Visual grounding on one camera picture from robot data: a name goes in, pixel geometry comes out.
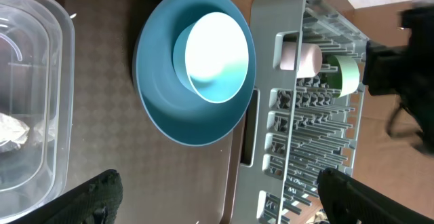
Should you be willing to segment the mint green bowl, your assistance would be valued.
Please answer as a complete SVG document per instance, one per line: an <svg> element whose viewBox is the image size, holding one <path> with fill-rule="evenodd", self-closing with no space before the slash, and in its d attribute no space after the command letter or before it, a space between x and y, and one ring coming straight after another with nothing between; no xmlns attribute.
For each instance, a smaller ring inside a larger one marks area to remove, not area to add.
<svg viewBox="0 0 434 224"><path fill-rule="evenodd" d="M328 56L327 62L338 67L336 73L326 75L330 88L340 90L334 98L340 98L354 93L359 86L360 72L356 61L349 56Z"/></svg>

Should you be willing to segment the dark blue plate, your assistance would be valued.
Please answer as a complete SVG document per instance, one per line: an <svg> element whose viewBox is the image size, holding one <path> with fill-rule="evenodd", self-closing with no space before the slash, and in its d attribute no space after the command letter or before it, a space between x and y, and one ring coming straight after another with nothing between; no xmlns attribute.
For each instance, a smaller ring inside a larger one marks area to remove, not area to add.
<svg viewBox="0 0 434 224"><path fill-rule="evenodd" d="M172 64L179 34L211 12L234 18L245 35L249 67L240 91L228 102L207 102L187 89ZM132 63L134 87L156 127L187 146L210 145L224 138L241 120L254 91L256 54L250 28L231 0L162 0L137 38Z"/></svg>

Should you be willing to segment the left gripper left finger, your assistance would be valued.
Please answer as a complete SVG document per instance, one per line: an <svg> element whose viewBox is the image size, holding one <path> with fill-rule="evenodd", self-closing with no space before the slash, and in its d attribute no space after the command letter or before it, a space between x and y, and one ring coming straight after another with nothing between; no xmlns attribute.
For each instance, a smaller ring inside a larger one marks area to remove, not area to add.
<svg viewBox="0 0 434 224"><path fill-rule="evenodd" d="M110 169L11 224L113 224L122 199L121 176Z"/></svg>

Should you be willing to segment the light blue small bowl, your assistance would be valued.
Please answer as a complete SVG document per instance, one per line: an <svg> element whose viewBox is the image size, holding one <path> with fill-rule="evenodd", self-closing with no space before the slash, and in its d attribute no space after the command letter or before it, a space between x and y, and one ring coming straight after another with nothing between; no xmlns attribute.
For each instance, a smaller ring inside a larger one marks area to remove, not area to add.
<svg viewBox="0 0 434 224"><path fill-rule="evenodd" d="M172 62L181 84L210 103L232 99L247 77L247 39L228 14L208 13L178 36Z"/></svg>

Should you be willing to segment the pink plastic cup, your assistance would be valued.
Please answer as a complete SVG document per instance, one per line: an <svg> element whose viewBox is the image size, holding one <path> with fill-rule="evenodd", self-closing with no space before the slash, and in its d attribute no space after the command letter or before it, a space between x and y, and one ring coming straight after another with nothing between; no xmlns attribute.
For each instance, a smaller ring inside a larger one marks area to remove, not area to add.
<svg viewBox="0 0 434 224"><path fill-rule="evenodd" d="M294 71L296 64L295 42L283 42L281 51L280 69ZM310 78L316 76L323 64L322 52L318 45L303 43L300 51L300 62L298 64L297 78Z"/></svg>

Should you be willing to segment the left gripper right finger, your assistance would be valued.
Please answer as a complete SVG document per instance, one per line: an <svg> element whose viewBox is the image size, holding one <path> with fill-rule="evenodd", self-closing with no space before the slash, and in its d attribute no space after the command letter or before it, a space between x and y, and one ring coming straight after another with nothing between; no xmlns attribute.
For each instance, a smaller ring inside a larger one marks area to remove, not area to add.
<svg viewBox="0 0 434 224"><path fill-rule="evenodd" d="M335 168L322 170L318 194L331 224L433 224L419 214Z"/></svg>

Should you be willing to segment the white tissue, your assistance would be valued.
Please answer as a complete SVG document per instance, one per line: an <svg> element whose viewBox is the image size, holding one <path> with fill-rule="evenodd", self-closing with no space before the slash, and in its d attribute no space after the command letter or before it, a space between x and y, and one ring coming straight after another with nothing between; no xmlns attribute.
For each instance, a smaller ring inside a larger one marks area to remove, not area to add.
<svg viewBox="0 0 434 224"><path fill-rule="evenodd" d="M51 117L48 122L42 119L34 122L1 113L1 153L16 151L24 146L42 146L56 139L58 116Z"/></svg>

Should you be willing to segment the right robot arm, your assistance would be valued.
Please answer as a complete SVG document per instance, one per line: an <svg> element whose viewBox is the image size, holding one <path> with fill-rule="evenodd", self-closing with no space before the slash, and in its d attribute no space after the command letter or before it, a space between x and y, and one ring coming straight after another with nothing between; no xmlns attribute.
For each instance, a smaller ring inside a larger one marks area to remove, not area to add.
<svg viewBox="0 0 434 224"><path fill-rule="evenodd" d="M417 0L400 12L400 27L411 30L408 44L387 47L369 40L362 83L372 96L397 94L399 105L392 112L386 133L391 138L418 136L413 148L433 155L433 0ZM401 111L410 114L419 129L393 129Z"/></svg>

